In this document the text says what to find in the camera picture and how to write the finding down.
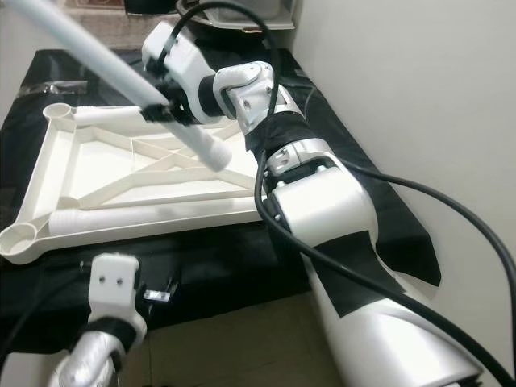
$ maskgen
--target white plastic frame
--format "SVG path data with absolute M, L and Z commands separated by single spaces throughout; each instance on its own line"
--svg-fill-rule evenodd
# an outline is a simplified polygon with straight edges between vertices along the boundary
M 203 126 L 233 152 L 217 173 L 133 106 L 53 104 L 44 115 L 18 218 L 0 233 L 0 254 L 14 264 L 57 248 L 259 220 L 256 161 L 235 121 Z

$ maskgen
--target tiled floor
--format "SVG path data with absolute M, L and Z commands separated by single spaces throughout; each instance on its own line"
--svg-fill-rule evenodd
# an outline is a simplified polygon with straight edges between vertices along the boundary
M 131 353 L 122 386 L 341 386 L 303 294 L 153 331 Z

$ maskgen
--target white pole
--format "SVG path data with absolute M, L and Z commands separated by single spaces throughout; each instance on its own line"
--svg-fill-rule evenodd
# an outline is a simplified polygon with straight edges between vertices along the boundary
M 6 4 L 49 32 L 82 64 L 134 104 L 141 107 L 168 105 L 167 98 L 154 86 L 53 3 L 48 0 L 7 0 Z M 200 161 L 210 169 L 224 169 L 231 160 L 229 148 L 200 127 L 184 127 L 175 122 L 164 126 L 197 153 Z

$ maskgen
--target white wall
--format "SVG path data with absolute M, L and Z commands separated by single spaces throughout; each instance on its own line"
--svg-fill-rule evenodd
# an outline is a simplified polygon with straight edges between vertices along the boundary
M 298 10 L 295 58 L 377 166 L 458 199 L 516 256 L 516 2 L 305 0 Z M 443 271 L 432 305 L 511 369 L 493 250 L 448 208 L 398 192 Z

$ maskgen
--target black cloth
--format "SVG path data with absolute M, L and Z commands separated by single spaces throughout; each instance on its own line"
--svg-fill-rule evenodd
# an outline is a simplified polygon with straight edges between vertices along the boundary
M 208 47 L 203 47 L 202 51 L 214 69 L 269 59 L 267 51 L 254 46 L 241 52 Z M 133 69 L 157 84 L 143 72 L 139 52 L 117 53 Z M 303 108 L 313 85 L 298 76 L 300 68 L 287 51 L 282 51 L 281 57 L 282 84 Z M 26 94 L 16 98 L 10 109 L 0 131 L 2 229 L 15 220 L 22 204 L 47 127 L 41 114 L 45 106 L 56 102 L 71 106 L 129 103 L 61 50 L 38 51 L 23 85 L 76 80 L 88 81 L 85 93 Z M 313 94 L 308 107 L 307 119 L 311 130 L 324 138 L 338 156 L 374 168 L 319 92 Z M 438 285 L 439 266 L 430 237 L 421 224 L 388 184 L 361 176 L 357 178 L 371 195 L 377 210 L 380 224 L 377 250 L 385 263 L 395 270 Z M 16 319 L 30 304 L 38 281 L 43 281 L 41 293 L 46 293 L 55 284 L 69 278 L 78 262 L 91 261 L 102 252 L 137 256 L 141 263 L 141 280 L 149 289 L 162 289 L 174 270 L 182 267 L 181 285 L 172 304 L 154 306 L 148 321 L 149 329 L 208 317 L 309 289 L 297 254 L 275 250 L 262 222 L 66 248 L 47 252 L 36 262 L 21 267 L 2 259 L 0 340 L 5 339 Z M 339 307 L 335 300 L 342 296 L 345 287 L 335 284 L 329 286 L 328 293 L 334 306 Z M 69 346 L 89 313 L 87 289 L 86 279 L 78 281 L 42 305 L 21 331 L 12 350 L 55 352 Z

